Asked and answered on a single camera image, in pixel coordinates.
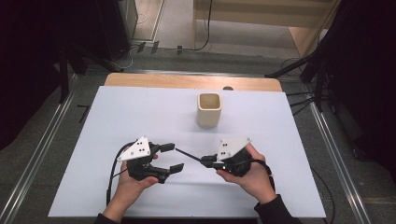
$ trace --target person's right hand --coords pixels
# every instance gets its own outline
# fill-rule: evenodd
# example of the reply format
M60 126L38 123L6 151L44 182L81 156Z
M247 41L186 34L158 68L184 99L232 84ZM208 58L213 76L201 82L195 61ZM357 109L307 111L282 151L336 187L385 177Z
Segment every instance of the person's right hand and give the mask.
M253 145L248 144L245 149L254 160L265 161L265 157ZM267 171L257 162L251 163L250 170L243 177L232 175L223 170L217 170L217 173L225 181L241 186L246 193L259 200L260 204L269 203L276 198Z

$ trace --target beige cup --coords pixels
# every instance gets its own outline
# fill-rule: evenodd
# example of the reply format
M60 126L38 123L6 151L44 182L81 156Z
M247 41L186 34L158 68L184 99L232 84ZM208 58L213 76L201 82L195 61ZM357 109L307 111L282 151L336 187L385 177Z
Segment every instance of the beige cup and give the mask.
M197 122L203 128L213 128L219 123L221 99L217 93L201 93L198 95Z

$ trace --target pen holder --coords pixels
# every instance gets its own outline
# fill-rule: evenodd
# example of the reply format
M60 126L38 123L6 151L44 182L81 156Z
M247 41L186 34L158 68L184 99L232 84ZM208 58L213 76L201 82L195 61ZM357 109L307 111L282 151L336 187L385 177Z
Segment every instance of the pen holder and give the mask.
M219 123L221 114L221 99L217 93L200 93L198 95L198 125L203 128L213 128Z

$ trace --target gray floor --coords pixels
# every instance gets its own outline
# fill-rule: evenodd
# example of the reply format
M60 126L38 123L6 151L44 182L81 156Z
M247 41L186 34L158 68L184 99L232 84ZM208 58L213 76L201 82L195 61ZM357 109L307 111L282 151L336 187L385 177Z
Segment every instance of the gray floor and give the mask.
M175 4L175 0L168 0L165 4L165 8L171 6L172 3ZM168 16L171 17L169 14L166 15L165 12L163 13L162 21L165 21ZM126 69L126 72L133 72L134 70L161 70L262 76L263 74L277 71L282 64L285 66L292 63L292 60L286 62L285 60L296 57L295 54L297 51L292 47L292 41L286 30L282 27L273 28L283 35L281 35L282 38L280 38L281 42L270 42L271 37L266 37L266 41L268 42L265 44L267 46L272 46L271 51L264 50L257 53L255 50L251 50L251 48L243 48L243 45L233 42L240 40L240 38L230 40L230 45L243 48L244 55L240 55L241 53L233 53L232 51L223 51L228 49L228 47L213 48L213 46L216 45L215 42L212 43L210 52L184 51L180 55L177 55L173 50L167 49L159 50L156 54L150 54L150 49L147 48L140 53L132 51L134 63L130 68ZM165 37L169 34L161 33L161 29L165 28L160 26L156 36L161 38L161 42L164 43L163 47L167 47L165 44L167 38ZM182 39L184 40L180 40L180 42L177 42L175 39L172 41L176 41L176 45L180 45L189 38L182 37ZM116 63L127 65L130 63L130 59L128 55L125 55ZM292 93L304 91L303 84L298 79L300 73L300 70L296 69L290 72L289 75L285 75L279 79L284 92ZM48 218L48 212L56 194L57 187L63 177L64 170L78 140L79 133L83 127L83 122L79 123L79 121L84 113L84 108L77 107L77 105L90 105L98 87L104 84L107 75L108 72L105 69L94 63L89 63L89 71L87 74L85 76L78 76L73 100L64 115L58 132L54 135L49 145L49 151L41 163L13 223L93 222L93 218L91 217ZM59 106L59 97L60 91L57 90L31 118L21 131L19 137L10 146L0 151L1 208L5 206L8 196L20 179L31 156L34 154L41 136L46 131L50 119ZM295 103L304 100L305 97L304 95L290 96L289 100L290 103ZM365 209L372 223L394 223L396 219L396 214L394 213L394 211L396 211L396 185L391 181L388 171L373 161L356 160L352 155L352 145L350 145L339 120L330 112L325 102L323 103L323 108L323 115L340 149L351 178L363 199ZM357 223L348 197L345 194L338 174L335 172L334 165L329 156L329 151L326 148L311 109L307 107L302 110L301 113L295 116L295 121L312 168L318 172L331 192L329 193L323 182L317 175L314 175L318 191L322 195L327 220L330 222L332 214L335 211L334 223ZM324 223L324 221L321 219L303 219L303 223Z

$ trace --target wooden furniture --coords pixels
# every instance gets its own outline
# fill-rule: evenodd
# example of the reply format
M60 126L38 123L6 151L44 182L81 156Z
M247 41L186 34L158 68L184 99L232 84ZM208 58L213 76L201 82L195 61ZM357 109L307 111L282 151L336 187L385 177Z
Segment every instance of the wooden furniture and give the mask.
M215 0L212 21L232 21L288 26L300 55L305 56L321 31L329 26L341 0ZM193 35L196 20L207 20L210 0L194 0Z
M280 83L274 78L256 77L215 77L163 74L126 74L108 75L105 86L132 86L156 88L223 89L232 87L236 91L282 91Z

